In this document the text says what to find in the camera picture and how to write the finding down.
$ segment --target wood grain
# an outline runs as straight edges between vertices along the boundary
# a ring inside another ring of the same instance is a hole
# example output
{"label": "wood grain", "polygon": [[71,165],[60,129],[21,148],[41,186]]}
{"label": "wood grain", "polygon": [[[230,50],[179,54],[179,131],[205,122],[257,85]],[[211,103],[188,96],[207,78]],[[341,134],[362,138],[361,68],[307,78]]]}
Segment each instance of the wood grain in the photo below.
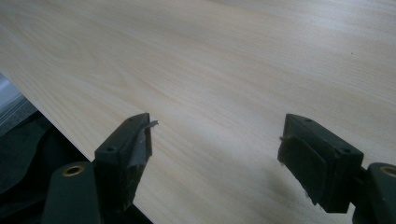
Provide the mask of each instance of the wood grain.
{"label": "wood grain", "polygon": [[350,223],[276,160],[286,113],[396,159],[396,2],[0,2],[0,72],[90,160],[147,111],[156,223]]}

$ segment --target brass insert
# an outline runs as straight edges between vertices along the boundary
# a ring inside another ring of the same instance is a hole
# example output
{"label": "brass insert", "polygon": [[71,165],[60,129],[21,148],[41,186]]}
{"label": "brass insert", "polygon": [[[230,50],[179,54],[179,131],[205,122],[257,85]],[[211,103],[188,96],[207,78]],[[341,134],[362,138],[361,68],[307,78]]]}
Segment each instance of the brass insert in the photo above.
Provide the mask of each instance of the brass insert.
{"label": "brass insert", "polygon": [[84,171],[84,167],[82,165],[76,165],[76,166],[71,166],[68,167],[64,170],[62,173],[63,176],[73,176],[73,175],[79,175]]}
{"label": "brass insert", "polygon": [[381,166],[381,171],[392,177],[396,177],[396,168],[392,166]]}

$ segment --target clamp jaw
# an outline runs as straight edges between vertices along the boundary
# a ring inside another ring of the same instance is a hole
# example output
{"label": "clamp jaw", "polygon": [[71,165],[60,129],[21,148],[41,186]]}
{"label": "clamp jaw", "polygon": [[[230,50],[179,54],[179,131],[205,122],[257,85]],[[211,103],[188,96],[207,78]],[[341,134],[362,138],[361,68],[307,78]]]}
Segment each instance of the clamp jaw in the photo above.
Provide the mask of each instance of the clamp jaw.
{"label": "clamp jaw", "polygon": [[56,170],[42,223],[134,223],[126,211],[152,154],[156,124],[148,113],[131,117],[96,149],[93,162]]}
{"label": "clamp jaw", "polygon": [[353,223],[396,223],[396,166],[361,167],[363,153],[312,119],[286,116],[278,160],[327,213],[356,206]]}

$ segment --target light wood surface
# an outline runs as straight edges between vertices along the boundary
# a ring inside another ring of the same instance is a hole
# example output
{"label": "light wood surface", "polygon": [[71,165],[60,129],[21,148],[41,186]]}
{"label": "light wood surface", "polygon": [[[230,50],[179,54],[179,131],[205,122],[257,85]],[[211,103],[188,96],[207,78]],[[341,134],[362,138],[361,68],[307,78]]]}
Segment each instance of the light wood surface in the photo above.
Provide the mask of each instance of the light wood surface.
{"label": "light wood surface", "polygon": [[0,1],[0,72],[90,160],[144,111],[156,223],[350,223],[276,160],[286,113],[396,162],[396,2]]}

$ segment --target dark fabric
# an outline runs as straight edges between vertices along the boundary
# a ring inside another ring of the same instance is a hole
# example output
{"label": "dark fabric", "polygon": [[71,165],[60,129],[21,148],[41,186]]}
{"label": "dark fabric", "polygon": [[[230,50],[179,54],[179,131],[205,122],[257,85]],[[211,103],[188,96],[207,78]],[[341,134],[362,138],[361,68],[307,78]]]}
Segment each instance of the dark fabric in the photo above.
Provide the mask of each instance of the dark fabric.
{"label": "dark fabric", "polygon": [[0,137],[0,194],[26,175],[37,144],[50,127],[51,123],[40,117]]}

